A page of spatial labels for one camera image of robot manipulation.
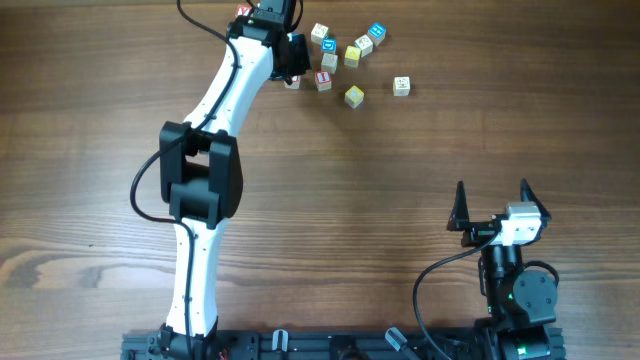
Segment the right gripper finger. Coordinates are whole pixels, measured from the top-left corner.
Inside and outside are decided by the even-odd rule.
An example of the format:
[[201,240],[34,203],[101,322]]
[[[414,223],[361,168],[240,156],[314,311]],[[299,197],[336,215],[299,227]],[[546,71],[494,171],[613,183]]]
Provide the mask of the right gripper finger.
[[469,211],[466,200],[464,182],[459,181],[456,186],[453,208],[447,222],[448,231],[465,231],[470,228]]
[[540,212],[542,221],[551,220],[551,214],[544,207],[544,205],[538,199],[538,197],[535,195],[534,191],[532,190],[532,188],[530,187],[526,179],[522,179],[520,182],[520,198],[522,202],[533,202],[537,206]]

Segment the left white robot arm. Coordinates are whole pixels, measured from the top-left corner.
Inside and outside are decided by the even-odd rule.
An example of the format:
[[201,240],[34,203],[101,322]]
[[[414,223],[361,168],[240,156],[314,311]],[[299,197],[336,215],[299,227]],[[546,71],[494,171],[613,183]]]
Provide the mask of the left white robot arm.
[[159,134],[161,198],[176,231],[172,307],[158,334],[163,357],[216,359],[216,279],[220,247],[243,193],[237,143],[262,85],[310,70],[297,33],[303,4],[262,1],[238,15],[222,40],[224,59],[200,104]]

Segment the natural picture block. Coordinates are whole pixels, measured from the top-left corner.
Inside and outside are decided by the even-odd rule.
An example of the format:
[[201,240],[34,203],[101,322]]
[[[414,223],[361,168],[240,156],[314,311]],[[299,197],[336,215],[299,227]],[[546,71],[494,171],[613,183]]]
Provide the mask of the natural picture block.
[[284,86],[288,89],[299,89],[301,84],[300,76],[292,76],[284,81]]

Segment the red letter I block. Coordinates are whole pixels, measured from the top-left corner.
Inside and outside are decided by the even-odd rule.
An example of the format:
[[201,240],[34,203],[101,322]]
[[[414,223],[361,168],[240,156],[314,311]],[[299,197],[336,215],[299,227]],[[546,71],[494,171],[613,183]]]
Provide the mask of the red letter I block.
[[319,91],[330,90],[332,87],[331,73],[328,71],[318,71],[315,73],[314,81]]

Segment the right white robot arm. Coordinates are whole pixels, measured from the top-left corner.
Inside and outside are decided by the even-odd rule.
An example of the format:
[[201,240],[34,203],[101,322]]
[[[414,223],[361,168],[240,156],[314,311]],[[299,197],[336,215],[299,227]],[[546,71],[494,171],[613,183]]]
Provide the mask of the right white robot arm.
[[488,221],[470,219],[463,182],[456,187],[447,229],[462,234],[461,246],[480,253],[481,294],[488,318],[474,330],[486,359],[549,359],[548,325],[556,321],[559,274],[542,261],[526,262],[522,249],[541,238],[552,220],[526,180],[520,182],[520,200]]

